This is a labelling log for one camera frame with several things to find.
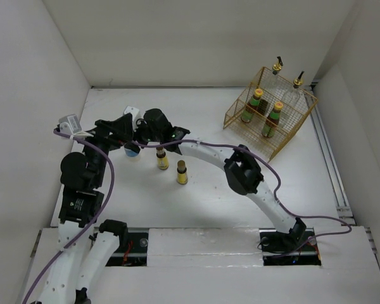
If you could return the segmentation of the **white bottle blue label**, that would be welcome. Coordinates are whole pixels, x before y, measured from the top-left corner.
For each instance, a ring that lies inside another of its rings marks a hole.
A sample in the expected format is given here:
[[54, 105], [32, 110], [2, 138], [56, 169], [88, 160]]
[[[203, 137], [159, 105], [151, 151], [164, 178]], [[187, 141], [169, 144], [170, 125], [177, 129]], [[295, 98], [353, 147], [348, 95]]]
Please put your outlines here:
[[131, 142], [124, 144], [123, 147], [124, 147], [125, 154], [130, 158], [137, 157], [141, 151], [139, 146], [132, 144]]

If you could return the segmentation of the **small brown bottle yellow label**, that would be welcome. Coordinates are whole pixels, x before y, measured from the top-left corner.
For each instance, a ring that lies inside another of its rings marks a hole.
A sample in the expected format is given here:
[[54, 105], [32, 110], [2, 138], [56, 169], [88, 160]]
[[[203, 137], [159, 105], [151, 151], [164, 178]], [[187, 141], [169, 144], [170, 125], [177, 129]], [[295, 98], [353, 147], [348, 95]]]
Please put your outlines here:
[[169, 167], [166, 151], [163, 147], [156, 148], [157, 165], [160, 170], [166, 170]]

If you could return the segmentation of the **red sauce bottle yellow cap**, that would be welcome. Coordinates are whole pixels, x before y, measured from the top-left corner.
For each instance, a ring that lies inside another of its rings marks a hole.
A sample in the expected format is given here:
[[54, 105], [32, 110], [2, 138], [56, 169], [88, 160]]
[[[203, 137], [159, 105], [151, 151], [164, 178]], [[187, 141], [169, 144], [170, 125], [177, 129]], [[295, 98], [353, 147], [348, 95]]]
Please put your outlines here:
[[241, 120], [244, 123], [250, 123], [255, 112], [257, 111], [261, 99], [263, 96], [263, 89], [257, 88], [255, 89], [252, 97], [247, 102], [246, 106], [244, 107], [243, 113], [241, 114]]

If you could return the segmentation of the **red sauce bottle green label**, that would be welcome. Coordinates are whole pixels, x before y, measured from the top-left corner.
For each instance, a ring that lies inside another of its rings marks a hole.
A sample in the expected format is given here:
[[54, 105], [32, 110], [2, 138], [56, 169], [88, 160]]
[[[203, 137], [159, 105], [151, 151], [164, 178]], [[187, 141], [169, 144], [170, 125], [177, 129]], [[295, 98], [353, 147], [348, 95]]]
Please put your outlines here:
[[279, 125], [281, 111], [284, 107], [284, 104], [280, 101], [276, 102], [273, 106], [272, 111], [266, 118], [265, 124], [262, 129], [262, 136], [271, 138], [276, 132], [276, 128]]

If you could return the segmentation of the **short glass cruet gold spout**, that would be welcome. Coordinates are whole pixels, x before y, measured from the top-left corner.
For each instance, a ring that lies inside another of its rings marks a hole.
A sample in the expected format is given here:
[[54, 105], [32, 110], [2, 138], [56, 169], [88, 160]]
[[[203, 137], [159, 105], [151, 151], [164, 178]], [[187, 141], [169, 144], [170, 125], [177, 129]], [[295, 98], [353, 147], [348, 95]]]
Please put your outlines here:
[[[264, 68], [260, 76], [259, 87], [263, 89], [266, 93], [274, 94], [276, 91], [277, 83], [279, 80], [279, 74], [282, 70], [283, 62], [280, 56], [277, 57], [277, 61], [272, 65], [271, 70]], [[257, 112], [261, 115], [265, 115], [267, 108], [269, 106], [269, 97], [263, 97]]]

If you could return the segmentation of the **tall glass cruet gold spout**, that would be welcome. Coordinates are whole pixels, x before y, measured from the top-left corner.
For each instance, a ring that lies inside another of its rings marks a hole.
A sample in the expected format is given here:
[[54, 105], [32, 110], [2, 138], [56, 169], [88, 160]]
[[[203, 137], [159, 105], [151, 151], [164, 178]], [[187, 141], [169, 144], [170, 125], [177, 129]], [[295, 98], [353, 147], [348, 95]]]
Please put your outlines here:
[[301, 71], [299, 76], [294, 79], [292, 88], [288, 89], [282, 95], [281, 102], [283, 103], [284, 108], [281, 113], [281, 125], [286, 125], [294, 114], [295, 106], [297, 105], [301, 96], [300, 86], [303, 84], [302, 77], [304, 73], [304, 71]]

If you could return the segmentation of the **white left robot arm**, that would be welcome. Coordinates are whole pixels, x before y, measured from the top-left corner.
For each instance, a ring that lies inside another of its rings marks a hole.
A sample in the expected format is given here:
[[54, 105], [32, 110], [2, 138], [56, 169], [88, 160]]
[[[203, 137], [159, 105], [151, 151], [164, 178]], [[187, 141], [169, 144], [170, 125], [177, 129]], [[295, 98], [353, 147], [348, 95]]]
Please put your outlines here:
[[58, 251], [35, 278], [23, 298], [27, 303], [41, 279], [44, 287], [36, 303], [90, 303], [89, 292], [115, 251], [128, 245], [125, 222], [105, 220], [94, 224], [107, 206], [115, 185], [110, 151], [120, 149], [134, 137], [134, 117], [125, 113], [114, 121], [98, 120], [84, 131], [74, 115], [60, 119], [54, 134], [81, 145], [61, 161], [63, 185], [58, 214]]

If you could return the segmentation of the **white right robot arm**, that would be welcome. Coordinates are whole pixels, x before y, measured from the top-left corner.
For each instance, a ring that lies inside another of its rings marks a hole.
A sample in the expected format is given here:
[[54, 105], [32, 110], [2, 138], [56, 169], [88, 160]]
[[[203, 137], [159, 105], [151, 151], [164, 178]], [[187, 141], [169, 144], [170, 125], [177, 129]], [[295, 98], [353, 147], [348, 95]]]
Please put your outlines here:
[[229, 187], [237, 194], [252, 200], [269, 218], [276, 229], [275, 238], [282, 244], [280, 251], [290, 251], [303, 242], [306, 225], [301, 218], [289, 214], [264, 180], [262, 169], [253, 153], [245, 146], [225, 146], [202, 142], [190, 131], [174, 127], [163, 112], [150, 109], [144, 115], [127, 106], [124, 115], [131, 123], [129, 138], [135, 146], [145, 148], [159, 143], [172, 153], [203, 160], [223, 170]]

